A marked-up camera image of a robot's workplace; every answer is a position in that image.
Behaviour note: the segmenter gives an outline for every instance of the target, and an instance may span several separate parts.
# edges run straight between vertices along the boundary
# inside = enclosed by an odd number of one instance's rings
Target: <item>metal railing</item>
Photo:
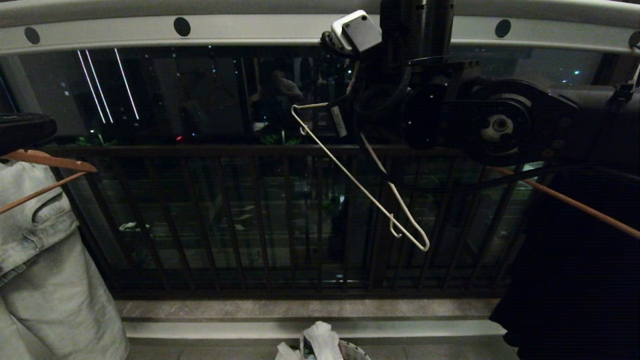
[[[454,188],[499,177],[458,151],[375,149],[414,185]],[[357,147],[330,150],[406,223]],[[424,253],[392,236],[388,219],[317,146],[47,151],[99,169],[65,192],[121,299],[499,296],[532,195],[516,183],[445,195],[400,189],[431,238]]]

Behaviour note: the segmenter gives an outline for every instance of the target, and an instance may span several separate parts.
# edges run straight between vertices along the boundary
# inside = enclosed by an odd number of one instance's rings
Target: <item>railing bar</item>
[[[415,169],[415,176],[413,177],[413,185],[417,186],[421,179],[422,179],[422,174],[421,174],[421,170],[422,170],[422,158],[417,158],[418,160],[418,164],[416,166]],[[415,191],[411,192],[410,198],[409,198],[409,213],[413,214],[415,212],[415,204],[416,204],[416,198],[415,198]],[[404,227],[408,227],[409,224],[409,219],[407,218],[404,221]],[[406,244],[408,243],[408,241],[400,241],[400,250],[398,250],[398,262],[396,265],[396,272],[394,274],[394,280],[393,283],[391,285],[391,288],[393,290],[396,289],[397,286],[397,280],[400,274],[400,267],[401,267],[401,263],[402,263],[402,255],[404,254],[404,249],[406,247]]]
[[[524,168],[524,164],[519,164],[515,167],[515,173],[521,172]],[[487,250],[489,249],[489,244],[493,241],[495,234],[498,232],[498,227],[500,227],[500,223],[502,222],[502,217],[509,206],[509,202],[511,201],[511,197],[513,196],[513,192],[516,190],[517,182],[511,183],[507,185],[507,188],[502,193],[500,200],[493,212],[493,218],[491,219],[491,223],[487,228],[486,234],[482,240],[482,244],[480,244],[480,249],[478,250],[478,260],[476,265],[474,266],[474,271],[471,273],[471,277],[469,278],[469,284],[467,285],[467,289],[471,289],[473,283],[478,275],[478,270],[480,270],[480,266],[484,263],[484,260],[487,257]]]
[[[385,158],[382,161],[384,162],[385,169],[388,172],[390,172],[391,166],[392,166],[391,158]],[[389,190],[387,182],[384,180],[380,181],[380,195],[378,198],[380,199],[380,204],[382,204],[382,206],[386,207],[387,209],[391,209],[389,207],[389,200],[388,200],[390,193],[391,191]],[[378,259],[378,249],[380,248],[380,242],[383,241],[384,236],[392,236],[387,232],[388,218],[384,216],[382,212],[379,212],[377,210],[376,212],[377,212],[376,221],[375,221],[376,234],[373,236],[373,245],[371,249],[371,262],[369,263],[369,280],[367,281],[368,290],[373,290],[375,273],[376,272],[379,274],[385,273],[385,270],[388,267],[388,261],[383,262],[380,259]]]
[[[351,158],[351,175],[355,177],[358,172],[358,162],[356,158]],[[358,193],[358,187],[355,184],[349,182],[349,199],[347,202],[347,233],[344,235],[345,244],[344,244],[344,260],[343,267],[344,271],[342,274],[342,292],[347,292],[347,282],[349,281],[349,259],[351,259],[351,252],[349,251],[349,246],[347,245],[347,241],[349,240],[349,236],[353,234],[353,228],[355,224],[353,223],[354,211],[355,211],[355,201],[356,194]]]
[[[193,282],[193,274],[191,273],[191,267],[189,266],[189,261],[187,260],[187,254],[184,252],[184,245],[182,244],[182,240],[180,239],[180,234],[178,233],[178,229],[175,226],[175,222],[173,221],[173,217],[171,215],[171,209],[169,207],[169,203],[167,202],[167,194],[166,191],[162,188],[159,182],[158,174],[156,172],[156,167],[149,159],[145,159],[145,166],[149,172],[149,175],[153,179],[154,185],[156,186],[156,195],[158,202],[160,203],[160,207],[162,209],[164,219],[166,221],[167,227],[169,227],[169,233],[171,234],[171,239],[173,241],[173,245],[175,246],[175,250],[178,252],[178,258],[180,259],[180,266],[182,267],[182,272],[184,273],[184,277],[187,279],[189,283],[189,287],[191,291],[196,290],[196,286]]]
[[[541,184],[547,185],[549,184],[549,182],[551,181],[551,179],[553,178],[553,174],[548,174],[545,177],[543,177],[542,181],[540,181]],[[541,192],[537,192],[535,188],[533,188],[532,193],[529,197],[529,200],[527,201],[527,205],[525,207],[525,209],[529,208],[529,206],[540,196]],[[522,234],[522,231],[524,230],[525,226],[527,225],[527,215],[523,214],[522,218],[520,219],[520,222],[518,224],[518,227],[515,231],[515,233],[513,234],[513,237],[511,238],[511,243],[509,244],[509,248],[506,251],[506,254],[502,260],[502,264],[500,266],[500,269],[498,270],[495,279],[493,280],[493,288],[496,288],[499,286],[502,278],[504,277],[504,274],[507,272],[507,269],[509,268],[509,259],[511,259],[515,254],[517,254],[517,252],[520,250],[520,247],[522,246],[522,243],[524,242],[524,238],[522,236],[520,236],[520,234]]]
[[[429,150],[417,150],[403,145],[373,145],[379,156],[432,156],[459,157],[460,150],[435,147]],[[360,149],[354,145],[327,146],[336,156],[358,156]],[[57,147],[48,149],[52,156],[100,156],[103,158],[183,158],[192,156],[324,156],[326,153],[318,145],[136,145],[136,146],[99,146],[99,147]]]
[[[484,175],[486,174],[487,167],[483,166],[480,171],[480,176],[478,177],[478,183],[480,183],[484,179]],[[471,227],[473,226],[474,219],[476,217],[476,213],[478,210],[478,205],[480,203],[480,199],[482,198],[482,190],[474,192],[471,201],[469,202],[469,208],[467,209],[467,214],[464,218],[464,223],[462,223],[462,229],[460,230],[460,234],[458,235],[458,239],[456,242],[456,249],[453,254],[453,258],[449,263],[449,268],[447,269],[447,273],[444,276],[444,280],[442,281],[441,288],[444,289],[447,287],[447,283],[451,280],[451,275],[453,274],[453,270],[456,268],[458,264],[458,258],[460,257],[460,252],[462,251],[464,243],[467,241],[467,237],[469,236],[469,232],[471,232]]]
[[[296,253],[296,239],[293,233],[293,211],[291,209],[291,169],[289,167],[289,157],[284,159],[284,196],[285,196],[285,211],[287,216],[287,235],[289,237],[289,259],[291,260],[291,276],[292,287],[296,289],[296,266],[298,264],[298,255]]]
[[[140,211],[140,208],[138,207],[138,204],[133,197],[133,193],[129,188],[127,176],[124,174],[124,171],[122,171],[122,167],[120,166],[119,162],[117,162],[117,160],[113,161],[113,170],[118,177],[118,181],[120,182],[120,186],[122,187],[122,191],[124,192],[125,200],[129,205],[129,209],[131,209],[133,217],[136,220],[136,225],[138,226],[142,237],[147,243],[147,247],[149,249],[149,252],[151,253],[151,258],[154,260],[154,264],[156,265],[156,269],[158,274],[160,275],[160,278],[162,278],[164,288],[166,290],[169,290],[169,282],[167,281],[164,266],[162,264],[162,261],[160,260],[160,256],[158,255],[156,245],[151,238],[151,234],[149,234],[149,231],[147,230],[147,223],[145,222],[145,219],[142,216],[142,212]]]
[[[318,292],[322,291],[322,264],[324,259],[324,251],[323,251],[323,239],[322,239],[322,225],[323,225],[323,202],[324,202],[324,171],[322,166],[322,158],[317,159],[316,168],[318,171],[317,179],[316,179],[316,200],[317,200],[317,245],[316,252],[318,258]]]
[[[264,233],[264,219],[262,217],[262,204],[260,203],[260,185],[258,183],[258,171],[256,158],[251,157],[249,160],[249,169],[251,171],[251,184],[253,187],[253,205],[255,206],[255,219],[258,225],[258,236],[260,239],[260,247],[262,248],[262,266],[264,267],[264,282],[267,290],[271,291],[271,273],[269,271],[269,256],[267,253],[267,241]]]
[[[55,176],[57,181],[60,181],[64,178],[60,169],[56,167],[51,167],[51,172],[53,172],[53,175]],[[71,205],[72,211],[76,214],[76,218],[78,219],[78,223],[80,224],[80,231],[84,234],[84,238],[89,243],[91,249],[93,249],[95,253],[95,257],[97,258],[98,264],[100,264],[100,267],[102,267],[106,272],[108,281],[113,284],[113,287],[115,288],[115,290],[121,291],[122,287],[120,285],[120,281],[118,280],[118,277],[115,275],[113,271],[113,267],[111,266],[111,264],[109,263],[109,260],[105,256],[104,251],[102,250],[102,247],[100,247],[100,244],[96,240],[96,237],[93,231],[91,230],[89,223],[84,217],[84,213],[80,210],[80,206],[76,201],[76,197],[74,197],[74,194],[71,192],[71,189],[68,187],[68,184],[64,184],[61,187],[62,187],[62,190],[65,192],[67,199],[69,200],[69,204]]]
[[[216,177],[218,178],[218,187],[220,188],[220,196],[222,197],[222,205],[225,208],[225,215],[227,218],[227,226],[229,228],[229,235],[233,241],[234,257],[236,259],[236,267],[238,276],[240,277],[240,286],[243,291],[246,291],[246,279],[244,278],[244,270],[242,266],[242,257],[240,256],[240,244],[236,234],[236,225],[234,223],[234,216],[231,212],[231,204],[229,203],[229,197],[227,193],[227,187],[225,185],[225,177],[222,172],[222,163],[220,158],[214,159],[214,167],[216,170]]]
[[[447,179],[445,180],[445,188],[451,189],[453,187],[453,174],[456,167],[456,163],[458,162],[458,158],[453,158],[451,160],[451,164],[449,165],[449,170],[447,172]],[[422,262],[422,270],[420,271],[420,281],[418,282],[418,290],[422,289],[424,284],[424,280],[427,276],[427,269],[431,266],[432,262],[435,260],[435,253],[440,249],[440,243],[442,242],[442,238],[444,237],[446,226],[444,224],[447,223],[449,219],[449,213],[451,212],[451,194],[445,194],[442,196],[442,203],[440,205],[440,209],[438,209],[438,214],[436,215],[435,223],[433,224],[432,234],[432,249],[427,251],[427,256],[424,258]]]
[[[305,260],[304,260],[304,268],[311,267],[311,228],[310,228],[310,218],[309,218],[309,209],[311,207],[311,189],[305,189]]]
[[[93,161],[93,164],[95,166],[98,166],[98,163],[96,161]],[[129,250],[129,247],[127,246],[127,244],[125,244],[124,239],[120,234],[120,228],[115,222],[115,218],[113,217],[113,214],[109,209],[109,205],[107,204],[107,201],[104,199],[104,196],[102,196],[102,192],[100,191],[98,184],[95,182],[95,178],[93,176],[85,176],[84,178],[86,179],[86,183],[89,186],[89,190],[91,190],[93,198],[98,204],[98,208],[100,208],[100,212],[102,213],[102,216],[104,216],[104,219],[107,222],[107,225],[111,229],[111,233],[113,234],[113,237],[116,240],[116,244],[118,245],[118,250],[121,252],[122,257],[125,259],[125,261],[127,262],[130,268],[138,268],[138,265],[136,264],[135,260],[133,260],[133,257],[131,256],[131,251]]]
[[[202,211],[200,210],[200,205],[198,203],[198,194],[196,193],[196,188],[191,178],[191,172],[189,171],[189,167],[187,166],[187,162],[184,158],[180,159],[180,167],[182,168],[182,176],[184,178],[184,182],[187,185],[189,198],[191,198],[191,206],[196,211],[196,222],[198,224],[198,230],[200,231],[202,250],[204,250],[207,256],[209,266],[211,267],[211,275],[214,280],[214,285],[216,287],[216,291],[219,293],[221,292],[221,288],[220,277],[218,275],[218,267],[216,266],[216,259],[213,256],[213,250],[211,250],[211,241],[209,239],[209,234],[207,233],[207,227],[204,222],[204,217],[202,216]]]

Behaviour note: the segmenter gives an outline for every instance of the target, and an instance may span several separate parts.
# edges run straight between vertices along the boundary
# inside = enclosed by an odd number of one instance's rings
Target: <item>white plastic bag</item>
[[[280,343],[276,360],[302,360],[302,354],[300,350],[293,351],[287,344]]]
[[[300,349],[305,360],[344,360],[338,347],[339,341],[340,338],[331,330],[331,325],[316,322],[303,332]],[[314,357],[307,357],[308,354],[314,354]]]

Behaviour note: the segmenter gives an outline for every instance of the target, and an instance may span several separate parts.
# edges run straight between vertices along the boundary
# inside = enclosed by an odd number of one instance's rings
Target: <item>black cable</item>
[[[375,171],[378,173],[378,175],[382,179],[384,179],[385,181],[387,181],[389,183],[392,183],[392,184],[396,185],[398,188],[403,188],[405,190],[421,192],[421,193],[427,193],[427,194],[441,195],[441,194],[448,194],[448,193],[476,192],[476,191],[479,191],[479,190],[485,190],[485,189],[489,189],[489,188],[495,188],[495,187],[498,187],[498,186],[514,183],[516,181],[520,181],[520,180],[524,180],[524,179],[531,179],[533,177],[544,176],[544,175],[551,174],[551,173],[554,173],[554,172],[568,171],[568,170],[575,171],[575,170],[580,170],[580,169],[583,169],[583,168],[595,168],[595,169],[598,168],[596,165],[585,165],[585,164],[551,165],[551,166],[547,166],[547,167],[535,168],[533,170],[527,170],[527,171],[519,172],[517,174],[513,174],[513,175],[509,175],[509,176],[503,176],[503,177],[500,177],[498,179],[483,181],[481,183],[469,184],[469,185],[459,185],[459,186],[455,186],[454,188],[450,188],[450,189],[447,189],[447,188],[425,188],[423,186],[415,186],[415,185],[412,185],[412,184],[405,183],[402,180],[399,180],[398,178],[394,177],[392,174],[387,174],[386,172],[382,171],[382,169],[380,169],[378,164],[373,159],[373,156],[371,156],[371,153],[369,152],[369,150],[367,150],[367,148],[366,148],[366,146],[364,144],[364,141],[362,140],[362,137],[360,136],[361,129],[360,129],[360,126],[358,124],[357,115],[354,115],[353,128],[354,128],[354,135],[356,136],[356,139],[357,139],[357,142],[358,142],[358,147],[360,148],[360,151],[364,155],[365,159],[367,159],[367,161],[371,164],[372,168],[375,169]]]
[[[634,184],[640,184],[640,176],[635,174],[630,174],[628,172],[616,170],[614,168],[603,167],[599,165],[595,166],[595,170],[603,172],[605,174],[609,174],[610,176],[615,177],[616,179],[626,180]]]
[[[371,109],[363,109],[362,107],[362,104],[365,103],[366,100],[373,97],[373,95],[375,95],[376,93],[380,93],[381,91],[387,89],[386,86],[374,86],[368,90],[363,91],[362,94],[360,94],[358,99],[353,104],[353,109],[356,113],[365,117],[375,117],[376,115],[381,115],[384,111],[387,111],[388,109],[399,103],[407,94],[407,91],[409,89],[409,81],[411,80],[411,74],[412,71],[410,67],[403,68],[403,76],[400,80],[400,84],[396,88],[394,94],[391,95],[391,97],[389,97],[382,105]]]

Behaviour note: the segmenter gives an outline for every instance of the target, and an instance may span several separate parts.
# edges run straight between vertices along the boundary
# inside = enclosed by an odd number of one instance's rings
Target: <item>jeans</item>
[[[0,163],[0,204],[9,204],[55,182],[51,170],[44,165]],[[0,215],[0,286],[76,227],[77,220],[61,188]]]
[[[75,229],[0,286],[0,359],[32,359],[11,317],[60,359],[124,360],[122,321]]]

